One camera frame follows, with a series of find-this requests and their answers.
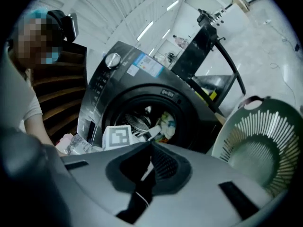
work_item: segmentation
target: black slot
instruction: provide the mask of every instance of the black slot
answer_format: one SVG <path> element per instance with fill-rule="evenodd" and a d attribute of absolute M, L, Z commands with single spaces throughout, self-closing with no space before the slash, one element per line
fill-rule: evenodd
<path fill-rule="evenodd" d="M 137 183 L 127 209 L 119 212 L 117 217 L 134 224 L 152 202 L 152 188 L 155 184 L 155 171 L 152 170 L 144 181 Z"/>
<path fill-rule="evenodd" d="M 241 216 L 242 220 L 249 218 L 259 211 L 258 207 L 255 206 L 233 182 L 221 183 L 219 187 Z"/>
<path fill-rule="evenodd" d="M 93 121 L 91 121 L 90 125 L 89 125 L 89 132 L 87 134 L 87 142 L 91 145 L 92 145 L 92 137 L 94 134 L 95 127 L 96 127 L 95 123 Z"/>
<path fill-rule="evenodd" d="M 88 163 L 86 161 L 82 160 L 82 161 L 67 163 L 64 166 L 68 171 L 70 171 L 72 169 L 76 169 L 76 168 L 86 166 L 86 165 L 88 165 Z"/>

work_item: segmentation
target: shelf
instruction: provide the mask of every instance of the shelf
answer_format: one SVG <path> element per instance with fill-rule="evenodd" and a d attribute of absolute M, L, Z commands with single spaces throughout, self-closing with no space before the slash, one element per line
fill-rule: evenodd
<path fill-rule="evenodd" d="M 81 102 L 82 102 L 82 99 L 77 99 L 77 100 L 71 101 L 69 103 L 63 104 L 59 107 L 56 107 L 54 109 L 51 109 L 51 110 L 47 111 L 45 114 L 43 114 L 43 116 L 42 116 L 43 121 L 53 117 L 54 115 L 56 115 L 58 113 L 63 112 L 64 110 L 66 110 L 68 108 L 71 108 L 75 105 L 79 105 L 79 104 L 81 104 Z"/>
<path fill-rule="evenodd" d="M 50 136 L 52 136 L 53 134 L 55 134 L 58 130 L 62 129 L 64 126 L 66 126 L 67 124 L 69 124 L 70 122 L 74 121 L 75 119 L 77 119 L 79 117 L 79 113 L 75 113 L 73 115 L 70 115 L 68 117 L 66 117 L 65 119 L 63 119 L 61 122 L 59 122 L 57 125 L 55 125 L 54 127 L 50 128 L 50 130 L 48 130 L 48 134 Z"/>
<path fill-rule="evenodd" d="M 64 89 L 64 90 L 60 90 L 54 93 L 49 93 L 43 96 L 40 96 L 38 98 L 39 103 L 43 103 L 45 101 L 48 101 L 50 99 L 56 98 L 58 96 L 63 96 L 66 94 L 70 94 L 70 93 L 74 93 L 74 92 L 80 92 L 80 91 L 84 91 L 85 87 L 72 87 L 72 88 L 68 88 L 68 89 Z"/>
<path fill-rule="evenodd" d="M 34 82 L 34 87 L 39 86 L 39 85 L 44 84 L 44 83 L 67 81 L 67 80 L 77 80 L 77 79 L 84 79 L 84 77 L 83 77 L 83 75 L 76 75 L 76 76 L 44 78 L 44 79 L 35 81 Z"/>
<path fill-rule="evenodd" d="M 69 62 L 56 62 L 54 64 L 55 66 L 77 66 L 77 67 L 84 67 L 83 64 L 77 64 L 77 63 L 69 63 Z"/>
<path fill-rule="evenodd" d="M 84 59 L 85 59 L 84 54 L 68 52 L 68 51 L 61 51 L 58 61 L 63 62 L 63 63 L 68 62 L 68 63 L 72 63 L 72 64 L 83 64 Z"/>

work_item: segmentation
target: laundry basket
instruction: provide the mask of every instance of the laundry basket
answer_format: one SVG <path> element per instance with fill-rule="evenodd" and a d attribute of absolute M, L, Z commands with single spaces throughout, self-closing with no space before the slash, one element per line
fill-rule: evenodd
<path fill-rule="evenodd" d="M 257 108 L 244 108 L 253 101 Z M 303 119 L 280 100 L 253 96 L 226 121 L 212 156 L 255 180 L 272 196 L 287 189 L 302 148 Z"/>

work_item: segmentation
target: fluorescent light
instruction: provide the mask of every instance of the fluorescent light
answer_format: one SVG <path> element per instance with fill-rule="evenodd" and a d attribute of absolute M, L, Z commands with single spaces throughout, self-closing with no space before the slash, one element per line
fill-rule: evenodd
<path fill-rule="evenodd" d="M 173 4 L 171 4 L 171 5 L 169 5 L 168 7 L 167 7 L 167 11 L 168 10 L 170 10 L 172 7 L 174 7 L 177 3 L 179 2 L 179 0 L 177 0 L 177 1 L 175 1 Z"/>
<path fill-rule="evenodd" d="M 165 35 L 163 35 L 162 39 L 164 39 L 164 37 L 170 32 L 170 29 L 165 33 Z"/>
<path fill-rule="evenodd" d="M 148 55 L 151 55 L 151 53 L 153 52 L 154 49 L 155 49 L 155 48 L 153 48 L 153 49 L 151 50 L 151 52 L 150 52 Z"/>
<path fill-rule="evenodd" d="M 153 21 L 152 22 L 150 22 L 149 24 L 148 24 L 148 26 L 143 30 L 143 32 L 139 35 L 139 37 L 137 38 L 137 41 L 139 41 L 141 38 L 142 38 L 142 36 L 146 33 L 146 31 L 151 27 L 153 25 Z"/>

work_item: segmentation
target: washing machine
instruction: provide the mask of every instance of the washing machine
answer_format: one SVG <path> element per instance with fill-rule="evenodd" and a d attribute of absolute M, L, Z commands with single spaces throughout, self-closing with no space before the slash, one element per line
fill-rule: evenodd
<path fill-rule="evenodd" d="M 139 49 L 117 42 L 89 82 L 77 132 L 91 145 L 102 147 L 107 126 L 128 124 L 136 133 L 159 123 L 165 114 L 173 118 L 174 134 L 160 142 L 202 153 L 214 144 L 222 127 L 176 74 Z"/>

